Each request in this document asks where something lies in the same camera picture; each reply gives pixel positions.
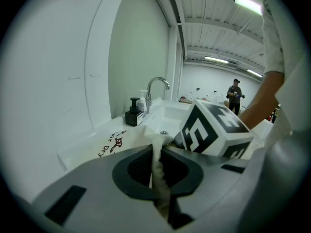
ceiling light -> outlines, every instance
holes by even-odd
[[[252,74],[254,74],[254,75],[256,75],[257,77],[261,77],[261,78],[262,78],[262,75],[260,75],[260,74],[258,74],[258,73],[256,73],[256,72],[252,71],[251,69],[247,69],[247,71],[250,72],[250,73],[252,73]]]
[[[207,60],[218,61],[218,62],[225,63],[225,64],[228,63],[228,61],[226,61],[226,60],[220,60],[220,59],[216,59],[216,58],[212,58],[212,57],[207,57],[207,56],[205,56],[205,58]]]
[[[245,8],[248,8],[248,9],[256,12],[257,14],[261,15],[260,4],[255,3],[254,1],[251,1],[251,0],[234,0],[234,2],[236,4],[242,5]]]

man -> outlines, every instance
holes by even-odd
[[[245,95],[242,94],[241,88],[238,87],[240,81],[234,79],[233,85],[228,89],[229,95],[229,109],[235,110],[234,114],[238,115],[240,111],[240,97],[245,98]]]

drain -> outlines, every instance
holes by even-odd
[[[159,134],[169,134],[169,133],[167,133],[166,131],[164,131],[164,130],[162,130],[162,131],[160,131],[160,133]]]

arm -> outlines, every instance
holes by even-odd
[[[240,94],[239,94],[243,99],[245,98],[245,95],[242,93],[242,90],[240,89]]]
[[[249,129],[257,126],[277,107],[276,92],[284,83],[284,73],[271,71],[267,73],[255,97],[239,118]]]
[[[229,89],[228,89],[228,95],[235,97],[235,94],[233,93],[233,89],[231,87],[229,87]]]

soap dispenser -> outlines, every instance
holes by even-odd
[[[131,126],[138,126],[142,123],[143,112],[138,110],[136,105],[137,100],[139,100],[139,98],[131,98],[132,106],[130,110],[125,113],[125,123]]]

